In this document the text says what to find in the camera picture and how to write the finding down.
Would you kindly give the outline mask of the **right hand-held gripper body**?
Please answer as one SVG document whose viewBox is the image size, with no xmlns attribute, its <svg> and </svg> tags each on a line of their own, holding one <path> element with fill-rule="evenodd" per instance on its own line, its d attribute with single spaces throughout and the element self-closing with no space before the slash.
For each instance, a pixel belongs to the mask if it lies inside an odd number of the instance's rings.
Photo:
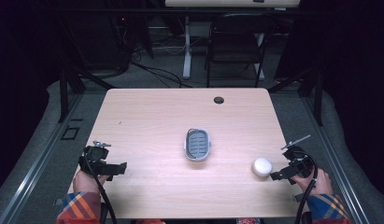
<svg viewBox="0 0 384 224">
<path fill-rule="evenodd" d="M 295 169 L 295 175 L 299 175 L 302 178 L 309 177 L 312 173 L 312 168 L 315 166 L 315 160 L 312 156 L 307 154 L 298 143 L 306 140 L 308 135 L 295 141 L 290 141 L 285 147 L 284 157 L 289 161 L 288 166 Z"/>
</svg>

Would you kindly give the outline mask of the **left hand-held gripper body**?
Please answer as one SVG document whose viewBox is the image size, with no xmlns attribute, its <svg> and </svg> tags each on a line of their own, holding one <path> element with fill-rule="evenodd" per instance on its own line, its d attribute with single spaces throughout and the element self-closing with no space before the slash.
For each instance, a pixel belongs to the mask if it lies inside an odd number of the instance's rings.
<svg viewBox="0 0 384 224">
<path fill-rule="evenodd" d="M 109 166 L 105 162 L 107 154 L 105 147 L 86 146 L 78 158 L 80 170 L 88 175 L 110 175 Z"/>
</svg>

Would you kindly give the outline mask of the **white round soap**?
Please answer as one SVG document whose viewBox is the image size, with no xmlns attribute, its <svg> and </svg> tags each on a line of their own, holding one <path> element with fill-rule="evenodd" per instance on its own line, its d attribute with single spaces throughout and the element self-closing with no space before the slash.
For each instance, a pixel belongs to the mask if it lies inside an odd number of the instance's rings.
<svg viewBox="0 0 384 224">
<path fill-rule="evenodd" d="M 270 176 L 272 169 L 272 163 L 266 158 L 257 158 L 251 165 L 252 172 L 258 177 Z"/>
</svg>

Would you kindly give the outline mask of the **grey soap dish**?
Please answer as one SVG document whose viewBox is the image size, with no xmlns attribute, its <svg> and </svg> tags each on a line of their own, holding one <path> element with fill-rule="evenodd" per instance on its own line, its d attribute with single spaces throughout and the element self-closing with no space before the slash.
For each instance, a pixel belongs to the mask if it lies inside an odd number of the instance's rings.
<svg viewBox="0 0 384 224">
<path fill-rule="evenodd" d="M 210 137 L 206 130 L 189 129 L 184 142 L 185 156 L 190 161 L 203 161 L 210 152 Z"/>
</svg>

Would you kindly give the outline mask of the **person's left hand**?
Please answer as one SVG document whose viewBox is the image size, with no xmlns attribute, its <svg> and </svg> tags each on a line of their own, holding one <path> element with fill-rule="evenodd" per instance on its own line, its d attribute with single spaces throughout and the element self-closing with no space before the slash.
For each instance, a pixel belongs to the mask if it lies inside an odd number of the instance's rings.
<svg viewBox="0 0 384 224">
<path fill-rule="evenodd" d="M 100 193 L 98 184 L 104 185 L 108 179 L 108 175 L 99 175 L 94 178 L 91 175 L 78 171 L 73 179 L 74 192 L 93 192 Z"/>
</svg>

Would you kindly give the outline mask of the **person's right hand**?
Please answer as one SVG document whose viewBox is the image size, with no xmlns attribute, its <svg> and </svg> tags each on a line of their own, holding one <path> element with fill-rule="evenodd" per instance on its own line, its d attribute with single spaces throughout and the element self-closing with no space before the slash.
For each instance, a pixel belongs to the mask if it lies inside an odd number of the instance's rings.
<svg viewBox="0 0 384 224">
<path fill-rule="evenodd" d="M 332 181 L 329 175 L 324 172 L 322 169 L 318 170 L 318 176 L 316 177 L 317 181 L 314 184 L 314 187 L 310 191 L 309 195 L 320 195 L 320 194 L 333 194 Z M 307 187 L 310 182 L 313 180 L 313 175 L 309 177 L 302 178 L 299 175 L 292 177 L 292 180 L 301 188 L 302 192 L 306 192 Z"/>
</svg>

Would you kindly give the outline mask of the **person's red clothing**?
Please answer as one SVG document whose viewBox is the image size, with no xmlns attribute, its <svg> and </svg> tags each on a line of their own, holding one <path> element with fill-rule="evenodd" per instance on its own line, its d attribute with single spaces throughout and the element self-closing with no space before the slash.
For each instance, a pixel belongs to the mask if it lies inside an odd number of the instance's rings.
<svg viewBox="0 0 384 224">
<path fill-rule="evenodd" d="M 138 219 L 138 220 L 132 220 L 130 224 L 166 224 L 166 223 L 160 219 Z"/>
</svg>

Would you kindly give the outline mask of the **black metal stand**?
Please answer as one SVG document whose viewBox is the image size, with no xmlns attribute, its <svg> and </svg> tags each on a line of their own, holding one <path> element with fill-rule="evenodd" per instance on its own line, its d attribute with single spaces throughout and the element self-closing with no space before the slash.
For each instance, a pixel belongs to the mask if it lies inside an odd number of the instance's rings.
<svg viewBox="0 0 384 224">
<path fill-rule="evenodd" d="M 322 126 L 321 103 L 323 95 L 323 75 L 320 66 L 307 68 L 294 77 L 288 77 L 279 84 L 269 88 L 268 91 L 270 93 L 280 91 L 297 80 L 301 80 L 301 85 L 297 91 L 300 97 L 308 97 L 311 93 L 314 93 L 313 117 L 319 126 Z"/>
<path fill-rule="evenodd" d="M 96 77 L 86 69 L 81 69 L 75 65 L 66 64 L 60 74 L 60 103 L 61 103 L 61 115 L 59 123 L 63 122 L 69 113 L 69 101 L 68 101 L 68 88 L 75 94 L 82 94 L 86 91 L 81 79 L 85 77 L 93 83 L 103 87 L 106 90 L 114 89 L 114 86 L 105 82 L 99 77 Z"/>
</svg>

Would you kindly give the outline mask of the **black folding chair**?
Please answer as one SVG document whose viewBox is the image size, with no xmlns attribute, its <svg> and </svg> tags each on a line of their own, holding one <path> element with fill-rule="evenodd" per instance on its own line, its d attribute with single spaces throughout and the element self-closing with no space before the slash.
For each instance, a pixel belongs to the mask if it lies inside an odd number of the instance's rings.
<svg viewBox="0 0 384 224">
<path fill-rule="evenodd" d="M 209 27 L 206 50 L 206 85 L 210 86 L 211 64 L 258 64 L 255 86 L 258 86 L 269 36 L 275 31 L 275 20 L 264 14 L 230 13 L 216 18 Z"/>
</svg>

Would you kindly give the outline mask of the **white desk leg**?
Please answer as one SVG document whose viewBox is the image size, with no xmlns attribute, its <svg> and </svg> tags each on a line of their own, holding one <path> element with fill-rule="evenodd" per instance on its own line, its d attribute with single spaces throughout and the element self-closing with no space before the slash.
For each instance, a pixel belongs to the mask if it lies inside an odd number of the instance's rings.
<svg viewBox="0 0 384 224">
<path fill-rule="evenodd" d="M 191 78 L 192 69 L 192 51 L 191 51 L 191 36 L 190 36 L 190 20 L 185 18 L 185 56 L 183 65 L 183 78 Z"/>
</svg>

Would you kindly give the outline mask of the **aluminium floor rail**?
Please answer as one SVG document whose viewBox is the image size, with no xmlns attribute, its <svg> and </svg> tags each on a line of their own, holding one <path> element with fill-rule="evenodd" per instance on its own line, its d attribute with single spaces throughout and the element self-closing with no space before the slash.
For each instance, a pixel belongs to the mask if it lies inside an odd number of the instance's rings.
<svg viewBox="0 0 384 224">
<path fill-rule="evenodd" d="M 326 160 L 331 167 L 331 171 L 333 172 L 333 177 L 339 187 L 344 200 L 348 206 L 348 210 L 350 215 L 353 218 L 354 224 L 371 224 L 365 211 L 363 210 L 362 204 L 357 197 L 356 191 L 354 187 L 351 186 L 351 183 L 346 175 L 343 165 L 341 164 L 332 142 L 330 141 L 327 133 L 324 130 L 323 126 L 320 126 L 316 121 L 314 116 L 314 106 L 310 102 L 308 98 L 302 97 L 301 102 L 304 105 L 306 113 L 308 114 L 314 129 L 318 133 L 319 140 L 321 140 L 323 144 L 323 154 L 326 157 Z"/>
<path fill-rule="evenodd" d="M 68 114 L 59 122 L 60 100 L 50 97 L 34 134 L 0 188 L 0 224 L 16 223 L 82 98 L 80 94 L 71 97 Z"/>
</svg>

